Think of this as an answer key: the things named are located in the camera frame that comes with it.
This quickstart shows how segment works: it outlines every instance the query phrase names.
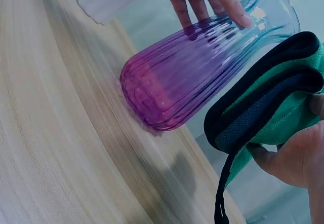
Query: cloth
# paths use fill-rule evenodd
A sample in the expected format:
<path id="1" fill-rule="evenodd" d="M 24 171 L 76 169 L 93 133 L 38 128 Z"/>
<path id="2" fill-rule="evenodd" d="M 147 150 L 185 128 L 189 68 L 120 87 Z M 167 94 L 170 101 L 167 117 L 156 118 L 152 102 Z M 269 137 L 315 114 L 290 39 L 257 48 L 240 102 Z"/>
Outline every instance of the cloth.
<path id="1" fill-rule="evenodd" d="M 301 32 L 263 58 L 208 111 L 209 143 L 229 154 L 216 194 L 215 223 L 229 223 L 223 193 L 252 158 L 246 144 L 284 144 L 319 121 L 308 107 L 309 94 L 323 92 L 324 49 L 316 35 Z"/>

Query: black strap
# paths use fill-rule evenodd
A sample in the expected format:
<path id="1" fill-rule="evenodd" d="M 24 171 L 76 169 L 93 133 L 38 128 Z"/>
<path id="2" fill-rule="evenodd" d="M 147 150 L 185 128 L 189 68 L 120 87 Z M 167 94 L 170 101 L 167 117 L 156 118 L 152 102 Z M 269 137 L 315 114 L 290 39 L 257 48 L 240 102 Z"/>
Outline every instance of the black strap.
<path id="1" fill-rule="evenodd" d="M 214 221 L 215 224 L 229 224 L 229 219 L 226 215 L 225 211 L 225 203 L 224 203 L 224 192 L 227 180 L 230 175 L 230 169 L 233 165 L 234 159 L 238 152 L 243 148 L 243 145 L 239 145 L 236 147 L 233 152 L 231 152 L 225 162 L 223 167 L 221 177 L 219 179 L 218 189 L 216 193 L 216 202 L 215 202 L 215 214 L 214 214 Z"/>

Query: fingernail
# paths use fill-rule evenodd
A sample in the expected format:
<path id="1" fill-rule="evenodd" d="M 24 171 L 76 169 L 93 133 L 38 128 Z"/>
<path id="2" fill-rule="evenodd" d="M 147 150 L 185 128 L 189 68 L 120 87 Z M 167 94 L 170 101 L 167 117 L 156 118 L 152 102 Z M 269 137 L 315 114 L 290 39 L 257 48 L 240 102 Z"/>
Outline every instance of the fingernail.
<path id="1" fill-rule="evenodd" d="M 253 22 L 252 19 L 250 18 L 250 16 L 248 16 L 246 13 L 240 18 L 240 24 L 243 27 L 251 27 Z"/>

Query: wood grain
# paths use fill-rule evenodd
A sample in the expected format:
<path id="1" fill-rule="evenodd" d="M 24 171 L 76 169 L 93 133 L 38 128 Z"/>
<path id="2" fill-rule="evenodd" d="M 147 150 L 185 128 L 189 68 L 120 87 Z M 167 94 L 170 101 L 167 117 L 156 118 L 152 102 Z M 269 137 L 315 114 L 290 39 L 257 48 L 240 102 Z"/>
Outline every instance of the wood grain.
<path id="1" fill-rule="evenodd" d="M 76 0 L 0 5 L 0 223 L 213 223 L 218 178 L 187 129 L 153 136 L 124 106 L 118 22 Z"/>

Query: glass vase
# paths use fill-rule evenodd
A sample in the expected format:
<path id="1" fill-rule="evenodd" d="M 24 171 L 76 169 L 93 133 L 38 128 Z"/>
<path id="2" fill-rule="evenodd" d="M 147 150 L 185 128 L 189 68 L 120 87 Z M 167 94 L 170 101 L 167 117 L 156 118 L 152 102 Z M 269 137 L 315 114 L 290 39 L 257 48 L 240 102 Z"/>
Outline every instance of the glass vase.
<path id="1" fill-rule="evenodd" d="M 262 47 L 300 31 L 289 0 L 241 0 L 253 20 L 238 27 L 226 14 L 181 30 L 130 58 L 121 89 L 149 128 L 173 130 L 189 120 Z"/>

